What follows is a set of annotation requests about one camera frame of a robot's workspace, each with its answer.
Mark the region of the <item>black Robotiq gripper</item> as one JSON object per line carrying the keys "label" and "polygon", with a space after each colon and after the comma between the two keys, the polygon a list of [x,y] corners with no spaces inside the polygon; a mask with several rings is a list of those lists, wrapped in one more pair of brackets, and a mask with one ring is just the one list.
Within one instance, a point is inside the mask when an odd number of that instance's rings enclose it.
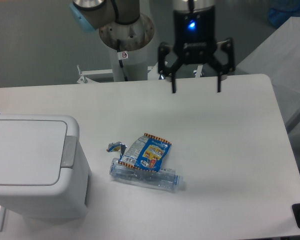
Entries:
{"label": "black Robotiq gripper", "polygon": [[[221,92],[222,81],[228,73],[235,71],[235,51],[232,37],[217,42],[215,38],[215,7],[174,10],[174,45],[161,42],[157,49],[158,73],[170,78],[172,93],[177,92],[176,73],[180,67],[192,64],[208,64],[217,73],[217,92]],[[216,50],[227,55],[227,63],[214,56]],[[171,52],[177,55],[172,66],[166,66],[165,58]]]}

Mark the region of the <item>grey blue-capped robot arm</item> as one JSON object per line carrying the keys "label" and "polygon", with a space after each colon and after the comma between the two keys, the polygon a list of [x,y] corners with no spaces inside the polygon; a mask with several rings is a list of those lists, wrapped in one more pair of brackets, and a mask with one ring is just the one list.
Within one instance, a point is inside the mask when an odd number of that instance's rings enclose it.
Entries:
{"label": "grey blue-capped robot arm", "polygon": [[[231,38],[216,41],[213,0],[175,0],[174,44],[157,49],[157,75],[177,91],[176,74],[183,65],[209,65],[217,83],[236,69]],[[113,79],[132,82],[148,79],[148,46],[155,33],[152,20],[140,11],[138,0],[74,0],[70,10],[86,32],[98,31],[109,50]]]}

